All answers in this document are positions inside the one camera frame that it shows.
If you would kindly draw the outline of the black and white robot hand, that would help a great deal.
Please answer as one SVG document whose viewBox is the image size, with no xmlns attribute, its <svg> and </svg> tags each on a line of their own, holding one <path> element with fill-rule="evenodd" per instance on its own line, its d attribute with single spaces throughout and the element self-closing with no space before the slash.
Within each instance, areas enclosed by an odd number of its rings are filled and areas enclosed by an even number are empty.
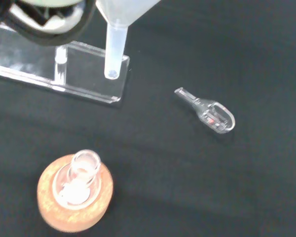
<svg viewBox="0 0 296 237">
<path fill-rule="evenodd" d="M 0 0 L 0 24 L 42 46 L 75 40 L 96 9 L 94 0 Z"/>
</svg>

